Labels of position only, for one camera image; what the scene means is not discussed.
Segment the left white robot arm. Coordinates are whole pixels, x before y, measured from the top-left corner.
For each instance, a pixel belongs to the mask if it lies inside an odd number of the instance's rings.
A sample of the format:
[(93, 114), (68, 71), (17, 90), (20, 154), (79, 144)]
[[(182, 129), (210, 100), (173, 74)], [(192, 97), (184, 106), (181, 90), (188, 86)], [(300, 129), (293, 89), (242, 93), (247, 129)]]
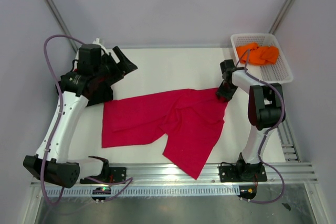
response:
[[(112, 53), (118, 57), (115, 61)], [(46, 136), (36, 151), (27, 155), (23, 166), (41, 182), (71, 188), (77, 180), (85, 184), (96, 180), (109, 182), (109, 161), (88, 156), (70, 160), (69, 147), (79, 118), (88, 106), (113, 99), (111, 86), (137, 70), (118, 46), (106, 52), (100, 44), (83, 44), (71, 71), (60, 77), (56, 89), (59, 95), (56, 112)]]

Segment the magenta t shirt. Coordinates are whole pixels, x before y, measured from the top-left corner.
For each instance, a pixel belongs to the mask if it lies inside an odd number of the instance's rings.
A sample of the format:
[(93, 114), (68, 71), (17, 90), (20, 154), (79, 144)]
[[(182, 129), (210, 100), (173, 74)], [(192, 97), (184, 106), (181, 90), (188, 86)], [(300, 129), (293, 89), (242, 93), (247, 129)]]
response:
[(166, 134), (163, 156), (198, 179), (225, 123), (228, 102), (216, 91), (181, 89), (107, 102), (101, 146), (147, 145)]

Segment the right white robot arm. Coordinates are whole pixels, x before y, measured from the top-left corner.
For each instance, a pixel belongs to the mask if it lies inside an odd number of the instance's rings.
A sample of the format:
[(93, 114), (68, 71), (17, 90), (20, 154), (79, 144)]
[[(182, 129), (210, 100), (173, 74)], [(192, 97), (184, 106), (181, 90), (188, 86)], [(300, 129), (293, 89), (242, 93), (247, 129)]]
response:
[(223, 82), (216, 91), (218, 99), (230, 101), (237, 89), (248, 97), (247, 115), (251, 124), (245, 148), (235, 164), (222, 162), (219, 175), (222, 182), (265, 182), (262, 156), (269, 137), (285, 119), (282, 86), (267, 83), (252, 76), (246, 67), (235, 65), (232, 60), (220, 63)]

